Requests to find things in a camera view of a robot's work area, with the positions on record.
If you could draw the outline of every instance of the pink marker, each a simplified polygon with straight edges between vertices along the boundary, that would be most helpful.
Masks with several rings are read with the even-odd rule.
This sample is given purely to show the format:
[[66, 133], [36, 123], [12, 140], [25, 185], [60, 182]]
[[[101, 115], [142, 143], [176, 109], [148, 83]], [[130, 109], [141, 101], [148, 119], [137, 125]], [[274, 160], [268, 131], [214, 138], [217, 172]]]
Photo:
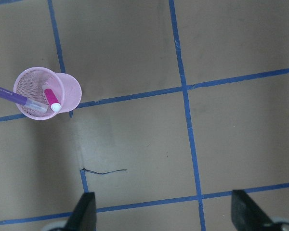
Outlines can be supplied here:
[[53, 90], [48, 85], [42, 86], [48, 104], [54, 112], [59, 112], [61, 109], [61, 104], [59, 103], [57, 97], [55, 96]]

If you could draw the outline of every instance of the pink mesh basket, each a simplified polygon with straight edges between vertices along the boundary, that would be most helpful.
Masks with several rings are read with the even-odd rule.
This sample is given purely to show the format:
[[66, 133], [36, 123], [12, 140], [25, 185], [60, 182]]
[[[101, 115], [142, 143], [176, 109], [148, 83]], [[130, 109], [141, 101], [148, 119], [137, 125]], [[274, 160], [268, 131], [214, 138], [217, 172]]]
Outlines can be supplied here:
[[42, 86], [49, 85], [61, 104], [61, 110], [54, 112], [50, 106], [45, 113], [16, 104], [27, 117], [35, 120], [45, 120], [58, 113], [74, 110], [81, 100], [81, 87], [77, 80], [64, 73], [55, 73], [44, 67], [32, 67], [21, 73], [15, 84], [14, 92], [32, 100], [48, 105]]

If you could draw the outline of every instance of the pink cup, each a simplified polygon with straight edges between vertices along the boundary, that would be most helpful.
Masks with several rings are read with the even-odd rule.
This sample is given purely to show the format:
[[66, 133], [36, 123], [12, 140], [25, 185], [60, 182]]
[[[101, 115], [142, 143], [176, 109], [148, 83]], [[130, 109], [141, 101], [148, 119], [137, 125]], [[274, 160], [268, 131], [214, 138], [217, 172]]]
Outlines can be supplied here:
[[16, 104], [18, 109], [27, 117], [35, 120], [45, 120], [58, 113], [74, 110], [81, 100], [81, 87], [77, 80], [64, 73], [55, 73], [44, 67], [32, 67], [22, 72], [15, 84], [14, 92], [32, 100], [48, 105], [42, 86], [49, 85], [61, 104], [61, 110], [54, 112], [48, 107], [47, 112], [36, 110]]

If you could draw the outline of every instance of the purple pen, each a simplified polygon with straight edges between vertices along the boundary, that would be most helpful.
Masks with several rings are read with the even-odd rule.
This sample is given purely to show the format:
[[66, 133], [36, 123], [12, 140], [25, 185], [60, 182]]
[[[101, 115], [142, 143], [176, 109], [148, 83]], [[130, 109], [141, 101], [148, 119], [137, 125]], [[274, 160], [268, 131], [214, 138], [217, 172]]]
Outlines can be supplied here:
[[37, 102], [35, 100], [29, 99], [25, 96], [19, 95], [15, 92], [6, 90], [0, 87], [0, 97], [11, 102], [23, 105], [25, 107], [29, 107], [31, 109], [37, 110], [39, 112], [45, 113], [48, 109], [46, 104]]

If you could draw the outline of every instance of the black object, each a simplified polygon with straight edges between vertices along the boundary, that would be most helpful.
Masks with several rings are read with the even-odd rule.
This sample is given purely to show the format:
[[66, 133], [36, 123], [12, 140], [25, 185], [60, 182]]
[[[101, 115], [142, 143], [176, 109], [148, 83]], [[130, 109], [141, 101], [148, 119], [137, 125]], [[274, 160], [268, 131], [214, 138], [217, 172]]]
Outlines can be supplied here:
[[289, 231], [289, 223], [273, 222], [244, 190], [233, 190], [231, 220], [238, 231]]
[[81, 196], [64, 228], [55, 228], [50, 231], [94, 231], [95, 226], [95, 194], [86, 192]]

